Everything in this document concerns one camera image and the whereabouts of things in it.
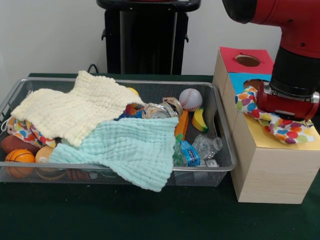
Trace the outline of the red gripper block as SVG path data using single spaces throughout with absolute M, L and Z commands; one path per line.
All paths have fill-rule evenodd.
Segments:
M 292 97 L 273 90 L 268 82 L 259 85 L 257 106 L 268 113 L 274 113 L 288 120 L 311 120 L 320 105 L 320 94 L 316 91 L 310 97 Z

